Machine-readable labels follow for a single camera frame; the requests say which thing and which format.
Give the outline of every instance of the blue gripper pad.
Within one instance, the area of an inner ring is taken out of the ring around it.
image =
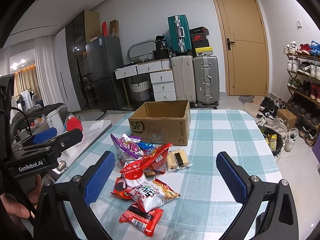
[[[84,173],[84,180],[88,178],[88,182],[84,188],[84,201],[87,206],[97,201],[115,165],[115,155],[112,152],[106,151],[97,163],[91,165]]]
[[[247,176],[247,178],[249,178],[249,175],[241,166],[236,165],[226,152],[218,153],[216,164],[235,201],[245,204],[249,191],[251,190],[251,184],[248,179],[245,183],[244,180],[241,179],[241,175],[238,174],[237,170],[240,168],[244,171],[244,174],[242,174],[244,176],[242,177]]]
[[[56,128],[54,128],[54,127],[49,128],[48,130],[45,130],[45,131],[43,131],[41,133],[36,134],[33,137],[32,142],[36,143],[36,144],[43,143],[43,142],[45,142],[45,141],[47,141],[47,140],[49,140],[49,139],[51,139],[53,137],[56,137],[57,133],[58,133],[58,131],[57,131]]]

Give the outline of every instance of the metal bolt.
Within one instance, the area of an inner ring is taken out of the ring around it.
[[[282,183],[283,185],[285,185],[285,186],[287,186],[287,185],[289,184],[285,179],[282,179],[282,180],[281,180],[281,183]]]
[[[254,182],[258,182],[260,179],[259,179],[258,176],[253,175],[253,176],[251,176],[251,180],[254,181]]]
[[[72,178],[72,180],[73,180],[74,182],[78,182],[79,180],[81,180],[81,176],[80,176],[80,175],[76,175],[76,176],[74,176],[74,177]]]
[[[45,186],[49,186],[51,184],[51,180],[47,179],[45,182],[44,182],[44,185]]]

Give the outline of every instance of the white drawer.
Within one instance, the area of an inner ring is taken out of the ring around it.
[[[162,83],[154,83],[153,86],[153,92],[168,92],[168,91],[175,91],[174,89],[174,82],[162,82]]]
[[[137,70],[138,70],[138,74],[162,70],[161,61],[138,65]]]
[[[161,61],[162,69],[170,69],[170,60],[162,60]]]
[[[135,76],[137,74],[136,66],[137,65],[133,65],[116,70],[116,79]]]
[[[173,81],[172,71],[161,71],[150,74],[151,83],[169,82]]]
[[[158,92],[158,93],[154,93],[154,95],[155,95],[155,101],[174,101],[174,100],[177,100],[175,91]]]

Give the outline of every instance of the human hand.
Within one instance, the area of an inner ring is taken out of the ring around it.
[[[36,187],[33,191],[31,191],[28,195],[28,198],[31,203],[35,204],[38,202],[40,192],[41,192],[41,176],[39,174],[36,175]],[[6,196],[6,193],[0,195],[1,201],[7,211],[7,213],[10,215],[12,220],[13,217],[18,217],[18,218],[29,218],[30,213],[28,209],[22,205],[21,203],[9,198]]]

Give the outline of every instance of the checkered tablecloth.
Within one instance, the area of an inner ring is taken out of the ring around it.
[[[57,182],[82,175],[106,151],[115,151],[110,133],[121,137],[131,134],[128,116],[121,119],[89,147]],[[167,172],[159,179],[181,197],[161,208],[164,213],[156,226],[154,240],[219,239],[241,208],[233,199],[216,167],[216,156],[226,151],[249,175],[278,183],[282,178],[273,155],[252,117],[240,110],[191,110],[190,135],[184,148],[193,165],[178,172]],[[121,166],[116,164],[97,202],[90,207],[113,240],[150,239],[129,223],[119,223],[120,215],[132,201],[110,194]],[[81,239],[86,239],[69,204],[68,214]],[[265,210],[262,204],[259,213]],[[247,239],[254,235],[252,225]]]

